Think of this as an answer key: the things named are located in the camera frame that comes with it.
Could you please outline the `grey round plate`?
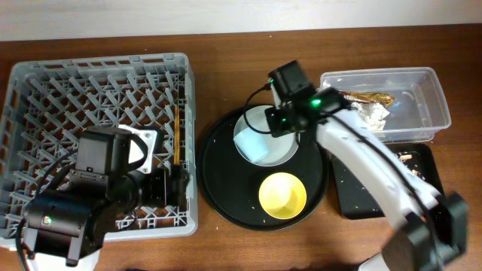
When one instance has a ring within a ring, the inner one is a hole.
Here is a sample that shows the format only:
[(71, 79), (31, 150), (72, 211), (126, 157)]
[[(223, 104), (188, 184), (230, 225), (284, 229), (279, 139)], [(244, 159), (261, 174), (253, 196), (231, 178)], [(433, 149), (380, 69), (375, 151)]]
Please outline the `grey round plate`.
[[(246, 124), (244, 115), (241, 114), (241, 116), (238, 118), (234, 126), (233, 138), (238, 132), (242, 131), (245, 128), (250, 128), (250, 127)], [(264, 167), (278, 166), (290, 160), (293, 157), (293, 155), (297, 152), (297, 149), (298, 149), (297, 140), (300, 139), (300, 137), (296, 139), (294, 133), (284, 135), (278, 138), (274, 138), (272, 137), (272, 135), (265, 135), (265, 134), (262, 134), (262, 136), (264, 138), (264, 141), (267, 144), (267, 147), (270, 153), (259, 162), (257, 163), (250, 162), (251, 164), (254, 164), (256, 166), (264, 166)], [(240, 149), (236, 145), (235, 147), (238, 150), (239, 154), (245, 160), (248, 161), (248, 159), (244, 156), (244, 154), (240, 151)]]

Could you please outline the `blue cup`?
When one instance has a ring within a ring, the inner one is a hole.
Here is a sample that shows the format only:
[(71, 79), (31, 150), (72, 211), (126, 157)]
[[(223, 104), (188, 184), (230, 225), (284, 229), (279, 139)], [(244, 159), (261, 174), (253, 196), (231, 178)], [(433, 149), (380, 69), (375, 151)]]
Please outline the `blue cup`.
[(262, 134), (250, 128), (238, 132), (233, 140), (249, 162), (257, 163), (270, 153)]

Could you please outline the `yellow bowl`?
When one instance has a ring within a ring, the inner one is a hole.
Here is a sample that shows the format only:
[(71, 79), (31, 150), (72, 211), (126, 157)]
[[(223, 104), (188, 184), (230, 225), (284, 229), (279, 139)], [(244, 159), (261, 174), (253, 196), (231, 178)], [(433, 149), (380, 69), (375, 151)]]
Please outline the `yellow bowl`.
[(277, 172), (262, 181), (258, 199), (261, 208), (269, 216), (288, 220), (304, 210), (307, 191), (298, 177), (287, 172)]

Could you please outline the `white napkin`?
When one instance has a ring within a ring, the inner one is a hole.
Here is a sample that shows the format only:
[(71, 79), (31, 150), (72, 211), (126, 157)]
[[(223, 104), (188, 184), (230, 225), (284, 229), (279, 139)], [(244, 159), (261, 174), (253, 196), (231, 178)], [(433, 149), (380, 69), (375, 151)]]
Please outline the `white napkin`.
[(385, 128), (385, 118), (389, 111), (379, 102), (360, 103), (353, 102), (352, 107), (358, 112), (359, 117), (366, 123), (370, 131), (382, 131)]

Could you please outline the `gold brown snack wrapper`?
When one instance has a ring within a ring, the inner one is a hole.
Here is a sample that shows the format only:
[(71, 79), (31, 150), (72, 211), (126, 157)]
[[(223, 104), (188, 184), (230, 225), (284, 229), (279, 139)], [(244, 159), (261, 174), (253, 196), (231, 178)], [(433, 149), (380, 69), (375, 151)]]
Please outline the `gold brown snack wrapper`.
[(360, 103), (381, 103), (386, 108), (390, 107), (395, 101), (395, 97), (387, 93), (356, 93), (346, 91), (342, 91), (341, 93), (348, 100)]

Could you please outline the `food scraps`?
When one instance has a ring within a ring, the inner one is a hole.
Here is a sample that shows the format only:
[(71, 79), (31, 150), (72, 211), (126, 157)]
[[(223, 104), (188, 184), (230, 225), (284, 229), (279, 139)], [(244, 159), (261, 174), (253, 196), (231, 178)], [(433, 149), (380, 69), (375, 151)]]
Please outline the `food scraps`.
[(417, 177), (425, 179), (423, 165), (419, 154), (415, 152), (397, 152), (395, 156)]

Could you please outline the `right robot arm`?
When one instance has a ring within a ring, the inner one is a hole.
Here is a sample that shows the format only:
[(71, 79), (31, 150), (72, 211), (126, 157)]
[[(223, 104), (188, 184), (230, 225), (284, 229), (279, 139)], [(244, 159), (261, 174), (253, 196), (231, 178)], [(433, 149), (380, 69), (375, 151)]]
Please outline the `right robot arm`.
[(361, 120), (339, 91), (304, 89), (299, 97), (273, 90), (267, 114), (277, 132), (316, 128), (316, 141), (361, 182), (395, 231), (380, 252), (353, 270), (442, 270), (464, 255), (468, 205), (442, 195), (409, 170)]

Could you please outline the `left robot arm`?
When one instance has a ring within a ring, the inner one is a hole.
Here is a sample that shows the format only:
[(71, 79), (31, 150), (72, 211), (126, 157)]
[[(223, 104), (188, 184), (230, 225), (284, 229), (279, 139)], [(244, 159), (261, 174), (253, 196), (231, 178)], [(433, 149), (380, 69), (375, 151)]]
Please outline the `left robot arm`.
[(24, 270), (33, 268), (38, 254), (77, 267), (99, 252), (106, 234), (118, 231), (118, 215), (185, 204), (188, 171), (175, 165), (143, 173), (151, 150), (134, 132), (91, 126), (70, 153), (75, 164), (37, 191), (17, 226), (15, 245)]

